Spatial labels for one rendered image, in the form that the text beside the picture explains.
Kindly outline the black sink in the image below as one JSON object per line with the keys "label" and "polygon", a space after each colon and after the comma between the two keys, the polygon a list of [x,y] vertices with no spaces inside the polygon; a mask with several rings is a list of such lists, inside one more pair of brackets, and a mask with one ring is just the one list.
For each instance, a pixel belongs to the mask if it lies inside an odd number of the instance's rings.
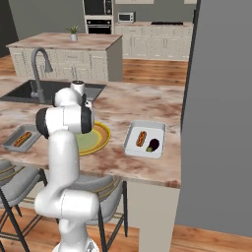
{"label": "black sink", "polygon": [[[44,92],[45,103],[48,105],[52,104],[52,97],[59,90],[70,87],[69,82],[41,81],[40,84]],[[1,96],[0,100],[40,104],[40,101],[37,97],[31,96],[32,90],[35,88],[35,80],[28,80],[19,87],[14,88],[12,91]],[[85,94],[87,96],[87,100],[95,101],[104,88],[105,85],[102,84],[86,84]]]}

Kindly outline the large yellow green plate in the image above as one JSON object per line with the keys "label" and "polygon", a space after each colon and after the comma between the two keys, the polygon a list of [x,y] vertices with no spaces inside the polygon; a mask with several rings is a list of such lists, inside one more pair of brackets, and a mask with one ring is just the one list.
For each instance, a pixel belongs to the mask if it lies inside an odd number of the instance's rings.
{"label": "large yellow green plate", "polygon": [[79,147],[79,155],[86,156],[106,146],[110,140],[110,130],[103,123],[96,121],[90,133],[76,134],[75,137]]}

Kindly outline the white microwave oven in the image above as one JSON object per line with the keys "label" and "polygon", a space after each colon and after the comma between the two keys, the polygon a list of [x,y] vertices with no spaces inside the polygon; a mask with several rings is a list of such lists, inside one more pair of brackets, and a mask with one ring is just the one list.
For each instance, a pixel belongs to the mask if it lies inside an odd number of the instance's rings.
{"label": "white microwave oven", "polygon": [[118,12],[118,22],[133,24],[135,22],[135,13],[134,12]]}

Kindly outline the black wall oven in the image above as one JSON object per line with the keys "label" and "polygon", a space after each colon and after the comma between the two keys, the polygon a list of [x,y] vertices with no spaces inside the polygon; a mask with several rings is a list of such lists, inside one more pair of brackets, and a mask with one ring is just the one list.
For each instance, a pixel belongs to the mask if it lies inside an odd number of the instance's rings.
{"label": "black wall oven", "polygon": [[112,21],[105,19],[87,19],[87,33],[112,34]]}

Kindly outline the cream wall cupboard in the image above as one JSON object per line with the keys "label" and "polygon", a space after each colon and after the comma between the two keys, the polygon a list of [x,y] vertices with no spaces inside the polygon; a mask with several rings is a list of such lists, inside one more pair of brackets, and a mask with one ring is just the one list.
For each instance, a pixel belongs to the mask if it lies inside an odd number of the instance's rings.
{"label": "cream wall cupboard", "polygon": [[154,4],[156,0],[115,0],[115,4]]}

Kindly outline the grey cushioned bar stool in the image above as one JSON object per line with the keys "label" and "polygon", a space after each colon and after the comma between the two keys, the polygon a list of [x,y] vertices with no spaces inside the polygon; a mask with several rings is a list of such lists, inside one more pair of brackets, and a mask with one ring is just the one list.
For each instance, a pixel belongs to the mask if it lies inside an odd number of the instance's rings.
{"label": "grey cushioned bar stool", "polygon": [[38,182],[47,185],[42,169],[13,165],[8,160],[0,160],[0,210],[4,211],[0,216],[0,238],[20,241],[25,252],[30,252],[25,237],[41,220],[41,216],[35,215],[24,229],[20,229],[12,209],[15,208],[18,215],[22,215],[19,204]]}
{"label": "grey cushioned bar stool", "polygon": [[[104,224],[109,222],[123,200],[123,214],[109,239]],[[82,175],[65,189],[60,202],[61,241],[53,252],[108,252],[119,228],[128,236],[127,182],[112,175]]]}

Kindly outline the cream kitchen island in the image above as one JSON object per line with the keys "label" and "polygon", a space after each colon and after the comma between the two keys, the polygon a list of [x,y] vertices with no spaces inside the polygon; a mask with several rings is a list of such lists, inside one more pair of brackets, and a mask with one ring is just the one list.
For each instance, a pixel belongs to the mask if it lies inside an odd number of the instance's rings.
{"label": "cream kitchen island", "polygon": [[122,81],[122,36],[118,34],[79,33],[78,40],[73,41],[68,33],[44,32],[7,47],[18,76],[33,77],[32,52],[43,47],[53,71],[45,72],[43,54],[38,52],[36,66],[41,79]]}

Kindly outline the dark purple eggplant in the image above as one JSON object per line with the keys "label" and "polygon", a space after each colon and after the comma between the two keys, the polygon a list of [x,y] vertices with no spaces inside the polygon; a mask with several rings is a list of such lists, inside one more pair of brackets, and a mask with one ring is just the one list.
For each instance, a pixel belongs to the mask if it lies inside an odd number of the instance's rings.
{"label": "dark purple eggplant", "polygon": [[158,139],[151,139],[149,146],[146,148],[147,152],[153,152],[159,147]]}

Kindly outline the cream base cupboard run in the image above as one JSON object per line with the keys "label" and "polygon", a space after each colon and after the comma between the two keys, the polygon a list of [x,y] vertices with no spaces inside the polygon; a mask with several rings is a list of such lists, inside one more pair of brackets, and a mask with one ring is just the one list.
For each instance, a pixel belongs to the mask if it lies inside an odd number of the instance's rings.
{"label": "cream base cupboard run", "polygon": [[123,57],[164,61],[188,61],[193,24],[152,25],[150,22],[114,26],[122,34]]}

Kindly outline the tall grey fridge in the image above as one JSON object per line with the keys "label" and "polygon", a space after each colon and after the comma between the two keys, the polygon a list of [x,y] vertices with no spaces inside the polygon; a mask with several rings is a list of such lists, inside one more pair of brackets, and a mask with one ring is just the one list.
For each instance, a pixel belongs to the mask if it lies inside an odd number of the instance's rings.
{"label": "tall grey fridge", "polygon": [[252,0],[198,0],[176,221],[252,236]]}

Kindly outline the cream counter base panel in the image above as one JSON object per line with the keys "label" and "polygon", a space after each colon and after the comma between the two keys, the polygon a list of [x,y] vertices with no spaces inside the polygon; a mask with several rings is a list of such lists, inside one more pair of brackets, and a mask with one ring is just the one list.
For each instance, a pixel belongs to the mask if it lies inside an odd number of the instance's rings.
{"label": "cream counter base panel", "polygon": [[139,229],[139,252],[169,252],[180,190],[127,182],[128,223]]}

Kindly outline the white tupperware container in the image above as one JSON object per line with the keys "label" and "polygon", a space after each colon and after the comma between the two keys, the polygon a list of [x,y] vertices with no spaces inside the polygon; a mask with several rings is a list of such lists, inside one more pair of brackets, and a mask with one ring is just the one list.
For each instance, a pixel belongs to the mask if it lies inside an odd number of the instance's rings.
{"label": "white tupperware container", "polygon": [[[160,158],[163,152],[166,126],[164,123],[134,120],[131,122],[124,142],[124,152],[128,156],[142,158]],[[147,137],[142,147],[137,147],[136,142],[141,131],[147,132]],[[147,152],[151,139],[159,140],[159,147],[153,152]]]}

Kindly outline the black hob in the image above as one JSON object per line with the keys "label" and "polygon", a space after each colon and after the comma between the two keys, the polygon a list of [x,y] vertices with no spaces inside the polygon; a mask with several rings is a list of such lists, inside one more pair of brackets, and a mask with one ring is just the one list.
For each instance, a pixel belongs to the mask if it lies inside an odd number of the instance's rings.
{"label": "black hob", "polygon": [[151,22],[152,26],[183,26],[183,22]]}

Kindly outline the grey tap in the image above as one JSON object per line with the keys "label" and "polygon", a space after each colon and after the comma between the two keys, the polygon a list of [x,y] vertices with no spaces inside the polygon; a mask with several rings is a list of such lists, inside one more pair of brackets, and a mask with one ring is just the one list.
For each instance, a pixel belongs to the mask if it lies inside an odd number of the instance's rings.
{"label": "grey tap", "polygon": [[44,63],[45,63],[45,72],[46,73],[53,72],[53,69],[52,69],[52,66],[50,64],[48,54],[45,51],[45,49],[42,48],[42,47],[35,48],[31,53],[31,66],[32,66],[32,70],[33,70],[35,83],[36,83],[38,99],[39,99],[40,103],[45,103],[43,89],[42,89],[42,87],[40,85],[39,74],[38,74],[38,70],[37,70],[37,67],[36,67],[36,55],[37,55],[38,52],[41,52],[42,55],[43,55]]}

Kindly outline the hot dog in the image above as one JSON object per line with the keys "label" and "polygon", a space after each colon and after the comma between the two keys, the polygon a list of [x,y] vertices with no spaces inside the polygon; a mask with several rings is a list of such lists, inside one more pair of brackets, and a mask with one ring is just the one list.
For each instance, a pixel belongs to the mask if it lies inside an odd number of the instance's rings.
{"label": "hot dog", "polygon": [[27,131],[26,133],[24,133],[24,134],[14,143],[14,147],[19,147],[20,145],[22,145],[31,135],[32,135],[32,132],[30,132],[30,131]]}
{"label": "hot dog", "polygon": [[137,139],[136,146],[137,147],[142,147],[144,145],[146,137],[147,137],[147,132],[146,131],[141,131],[140,134],[139,134],[139,137]]}

